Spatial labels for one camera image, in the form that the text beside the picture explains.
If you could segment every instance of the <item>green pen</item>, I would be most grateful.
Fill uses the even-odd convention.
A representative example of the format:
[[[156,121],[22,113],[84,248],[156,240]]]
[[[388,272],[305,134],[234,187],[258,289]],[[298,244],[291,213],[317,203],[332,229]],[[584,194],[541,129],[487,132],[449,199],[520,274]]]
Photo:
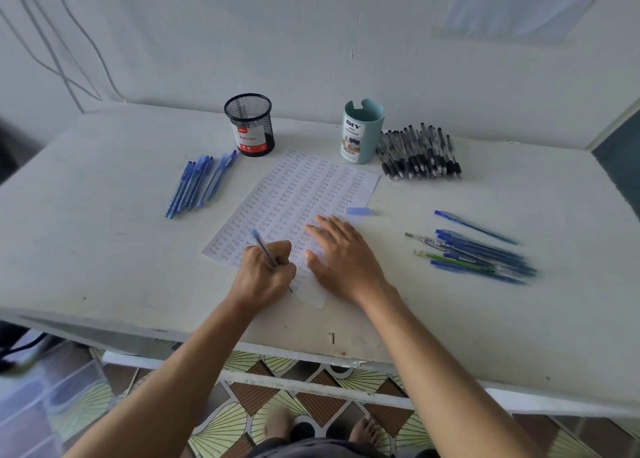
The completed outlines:
[[[486,273],[486,274],[494,274],[495,273],[495,269],[490,268],[488,266],[482,266],[480,264],[474,264],[474,263],[468,263],[466,261],[460,261],[457,259],[451,259],[451,258],[445,258],[444,256],[440,256],[438,254],[432,254],[431,252],[427,252],[427,251],[413,251],[413,253],[416,256],[419,256],[420,258],[427,258],[427,259],[431,259],[434,261],[442,261],[443,263],[447,263],[447,264],[452,264],[454,266],[460,266],[463,268],[467,268],[471,271],[476,271],[476,272],[482,272],[482,273]]]

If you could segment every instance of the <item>person's right arm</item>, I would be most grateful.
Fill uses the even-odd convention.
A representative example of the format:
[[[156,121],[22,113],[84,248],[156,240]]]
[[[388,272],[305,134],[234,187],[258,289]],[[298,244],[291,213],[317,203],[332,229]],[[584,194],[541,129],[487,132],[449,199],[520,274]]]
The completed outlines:
[[[324,250],[325,266],[307,251],[317,280],[362,308],[387,346],[407,393],[444,458],[533,458],[544,454],[522,428],[413,315],[348,223],[316,216],[307,231]]]

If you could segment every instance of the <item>red and white label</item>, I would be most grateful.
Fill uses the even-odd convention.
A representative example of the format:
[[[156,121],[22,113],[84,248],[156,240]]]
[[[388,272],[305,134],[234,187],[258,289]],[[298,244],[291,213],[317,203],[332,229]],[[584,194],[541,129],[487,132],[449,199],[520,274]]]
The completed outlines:
[[[260,153],[267,151],[267,140],[264,137],[264,127],[232,126],[236,144],[240,151],[247,153]]]

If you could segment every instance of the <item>label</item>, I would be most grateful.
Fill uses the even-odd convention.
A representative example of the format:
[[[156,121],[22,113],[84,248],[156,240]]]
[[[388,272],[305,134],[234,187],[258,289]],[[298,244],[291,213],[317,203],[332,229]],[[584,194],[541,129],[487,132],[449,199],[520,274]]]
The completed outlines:
[[[264,137],[264,126],[241,127],[231,126],[236,137],[236,144],[245,153],[261,153],[267,151],[267,140]]]
[[[358,162],[360,157],[360,144],[364,140],[365,126],[362,122],[356,121],[349,116],[344,116],[342,122],[342,146],[340,152],[342,157],[349,161]]]

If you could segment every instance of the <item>desk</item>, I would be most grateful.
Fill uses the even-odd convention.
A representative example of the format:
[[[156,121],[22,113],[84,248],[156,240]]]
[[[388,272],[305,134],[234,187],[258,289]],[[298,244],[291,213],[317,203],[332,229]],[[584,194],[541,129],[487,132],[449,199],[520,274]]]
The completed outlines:
[[[202,249],[284,150],[343,162],[338,125],[273,119],[273,128],[270,155],[240,155],[218,201],[169,220],[186,161],[233,148],[226,116],[123,105],[80,117],[0,188],[0,311],[62,334],[82,325],[80,336],[185,340],[234,277]],[[378,215],[359,229],[389,281],[478,379],[640,402],[640,225],[606,173],[583,151],[456,146],[462,182],[378,182],[369,203]],[[404,231],[452,228],[492,242],[434,209],[518,238],[540,276],[518,287],[416,258],[425,247]],[[242,345],[390,362],[364,315],[335,298],[318,310],[286,295]]]

